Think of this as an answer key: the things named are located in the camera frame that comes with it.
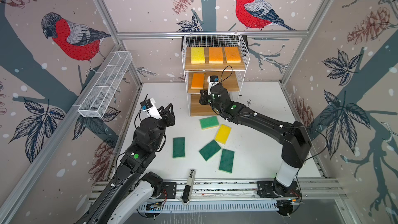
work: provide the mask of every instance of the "green sponge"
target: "green sponge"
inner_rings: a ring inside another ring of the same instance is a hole
[[[222,149],[221,161],[218,169],[223,172],[232,173],[232,166],[234,165],[234,155],[235,152]]]
[[[173,138],[173,158],[185,157],[185,138]]]
[[[201,118],[201,119],[199,119],[199,122],[200,122],[200,126],[202,127],[202,130],[212,128],[212,127],[218,127],[218,125],[219,125],[217,116]]]
[[[202,157],[207,161],[211,157],[213,157],[219,150],[221,150],[221,147],[218,145],[218,143],[213,139],[210,143],[205,145],[199,153],[202,155]]]

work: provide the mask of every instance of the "gray floor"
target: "gray floor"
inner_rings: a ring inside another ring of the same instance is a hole
[[[291,218],[274,211],[264,212],[201,212],[190,214],[161,214],[156,220],[133,214],[126,223],[153,224],[339,224],[344,223],[334,200],[306,200]]]

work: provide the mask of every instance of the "bird wing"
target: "bird wing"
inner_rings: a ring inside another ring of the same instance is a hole
[[[67,42],[72,45],[83,46],[90,41],[90,28],[85,24],[75,24],[67,20],[70,28],[70,34],[67,38]]]
[[[265,0],[254,0],[244,4],[245,9],[253,16],[261,18],[272,10],[272,5]]]

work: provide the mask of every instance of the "yellow sponge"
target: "yellow sponge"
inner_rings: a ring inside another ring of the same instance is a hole
[[[214,140],[219,143],[225,144],[230,132],[231,132],[231,127],[227,127],[226,125],[222,124]]]
[[[191,47],[191,64],[203,64],[205,61],[204,47]]]

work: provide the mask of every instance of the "shelf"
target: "shelf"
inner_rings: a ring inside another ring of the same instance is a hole
[[[201,89],[192,89],[192,78],[193,73],[200,73],[198,72],[189,72],[188,75],[188,94],[200,94]],[[203,82],[203,90],[209,89],[209,83],[207,83],[207,77],[211,75],[217,75],[219,79],[221,79],[222,71],[207,71],[203,72],[205,74],[205,81]],[[231,74],[231,71],[225,71],[223,74],[224,79]],[[239,92],[239,85],[238,79],[236,78],[236,73],[232,72],[232,75],[222,82],[222,86],[228,90],[229,93]]]
[[[216,115],[209,105],[199,103],[200,94],[191,95],[191,116],[213,116]]]
[[[240,55],[240,63],[227,63],[225,58],[224,48],[222,49],[222,54],[224,57],[223,64],[210,64],[209,63],[209,48],[205,47],[205,64],[191,64],[191,47],[187,47],[186,59],[185,59],[185,71],[222,71],[226,66],[231,65],[234,71],[246,70],[245,63]],[[230,67],[227,67],[225,71],[231,71]]]

